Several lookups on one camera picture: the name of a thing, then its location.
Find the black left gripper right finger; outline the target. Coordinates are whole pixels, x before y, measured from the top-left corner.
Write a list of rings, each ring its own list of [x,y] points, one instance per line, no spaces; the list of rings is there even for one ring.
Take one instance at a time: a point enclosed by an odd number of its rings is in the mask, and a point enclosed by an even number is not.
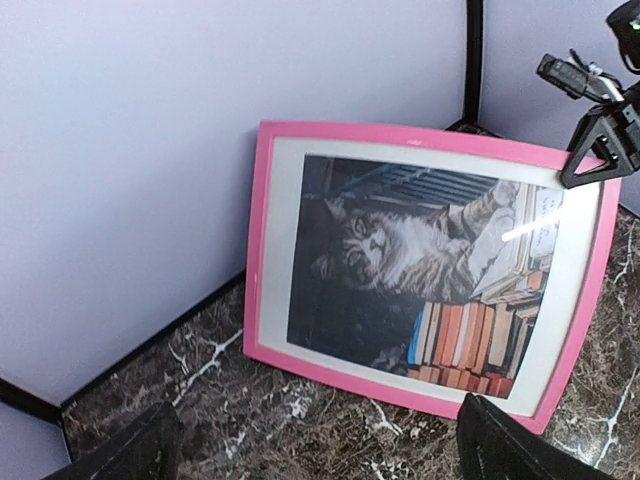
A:
[[[549,445],[483,396],[468,393],[457,416],[465,480],[611,480],[613,477]]]

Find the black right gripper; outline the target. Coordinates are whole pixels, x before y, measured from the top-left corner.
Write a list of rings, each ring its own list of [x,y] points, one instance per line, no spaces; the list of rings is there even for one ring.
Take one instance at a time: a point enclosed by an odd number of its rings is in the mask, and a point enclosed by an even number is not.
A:
[[[560,172],[567,189],[626,177],[639,170],[639,83],[624,101],[591,108],[569,141],[569,157]],[[596,158],[588,156],[592,151]]]

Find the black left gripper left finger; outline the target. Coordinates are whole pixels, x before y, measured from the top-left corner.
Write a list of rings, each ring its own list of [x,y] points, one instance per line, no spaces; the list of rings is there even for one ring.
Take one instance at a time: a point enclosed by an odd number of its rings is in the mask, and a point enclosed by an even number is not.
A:
[[[46,480],[175,479],[183,424],[169,402],[158,402],[93,452]]]

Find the white photo mat board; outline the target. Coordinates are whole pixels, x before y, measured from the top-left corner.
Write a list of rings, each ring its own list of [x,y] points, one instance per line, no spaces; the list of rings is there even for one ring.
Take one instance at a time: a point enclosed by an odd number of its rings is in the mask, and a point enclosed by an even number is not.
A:
[[[599,183],[469,154],[276,140],[259,339],[341,373],[535,412],[589,265]]]

